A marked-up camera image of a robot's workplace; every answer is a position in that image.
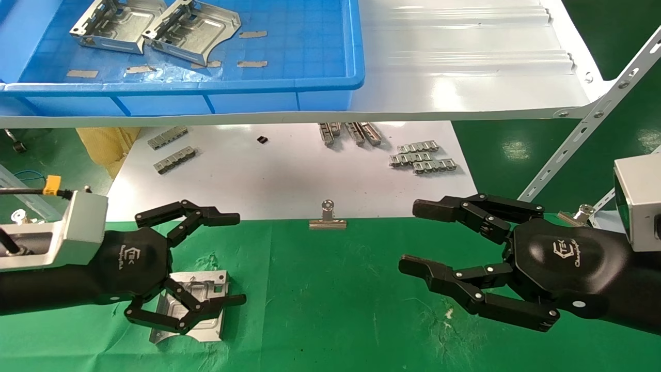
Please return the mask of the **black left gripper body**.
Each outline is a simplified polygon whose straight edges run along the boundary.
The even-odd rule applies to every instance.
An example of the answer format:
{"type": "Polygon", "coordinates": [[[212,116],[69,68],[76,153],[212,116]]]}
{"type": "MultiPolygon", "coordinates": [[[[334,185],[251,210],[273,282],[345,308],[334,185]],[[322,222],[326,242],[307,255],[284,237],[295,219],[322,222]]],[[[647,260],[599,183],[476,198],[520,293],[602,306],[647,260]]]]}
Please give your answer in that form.
{"type": "Polygon", "coordinates": [[[109,230],[86,265],[3,272],[1,314],[147,301],[163,289],[171,264],[168,240],[158,231],[109,230]]]}

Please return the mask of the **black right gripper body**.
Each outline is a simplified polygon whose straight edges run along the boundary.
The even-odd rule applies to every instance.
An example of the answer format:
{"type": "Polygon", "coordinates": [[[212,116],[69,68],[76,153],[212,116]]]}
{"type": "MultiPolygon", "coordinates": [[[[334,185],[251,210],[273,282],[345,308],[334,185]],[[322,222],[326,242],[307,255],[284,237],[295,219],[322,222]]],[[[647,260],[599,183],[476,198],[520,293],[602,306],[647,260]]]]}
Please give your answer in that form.
{"type": "Polygon", "coordinates": [[[635,252],[624,233],[532,219],[515,226],[503,259],[525,301],[659,334],[660,254],[635,252]]]}

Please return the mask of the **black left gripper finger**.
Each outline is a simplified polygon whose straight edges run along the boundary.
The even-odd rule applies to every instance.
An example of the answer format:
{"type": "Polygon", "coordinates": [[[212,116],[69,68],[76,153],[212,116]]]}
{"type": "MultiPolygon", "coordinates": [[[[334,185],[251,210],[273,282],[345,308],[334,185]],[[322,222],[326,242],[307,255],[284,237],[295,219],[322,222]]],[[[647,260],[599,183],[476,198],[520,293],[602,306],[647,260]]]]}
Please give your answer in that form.
{"type": "Polygon", "coordinates": [[[201,207],[191,201],[182,200],[140,212],[135,215],[135,222],[137,227],[143,228],[179,218],[183,218],[182,222],[166,235],[168,246],[179,245],[200,226],[233,226],[241,221],[238,213],[222,213],[216,207],[201,207]]]}
{"type": "Polygon", "coordinates": [[[241,306],[246,303],[246,295],[244,294],[227,295],[199,301],[191,292],[184,289],[172,278],[163,280],[158,289],[159,291],[155,292],[155,295],[164,290],[184,306],[187,313],[182,318],[175,318],[146,311],[142,309],[143,304],[147,301],[147,297],[144,295],[143,297],[135,297],[125,309],[124,315],[130,323],[184,335],[198,323],[217,318],[224,308],[241,306]]]}

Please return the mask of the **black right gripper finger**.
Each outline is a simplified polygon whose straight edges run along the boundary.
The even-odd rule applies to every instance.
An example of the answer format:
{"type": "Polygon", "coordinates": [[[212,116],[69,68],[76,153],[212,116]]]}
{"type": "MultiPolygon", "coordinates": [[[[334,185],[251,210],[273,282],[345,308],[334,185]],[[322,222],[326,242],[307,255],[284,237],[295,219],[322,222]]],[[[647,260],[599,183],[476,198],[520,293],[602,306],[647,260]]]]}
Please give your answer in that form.
{"type": "Polygon", "coordinates": [[[511,240],[513,223],[541,219],[544,212],[541,205],[489,194],[445,196],[439,201],[418,199],[412,207],[416,218],[458,222],[497,244],[511,240]]]}
{"type": "Polygon", "coordinates": [[[560,319],[559,311],[547,304],[486,291],[514,283],[514,268],[506,262],[454,269],[422,257],[404,255],[398,269],[424,280],[430,292],[454,299],[470,315],[539,332],[547,332],[560,319]]]}

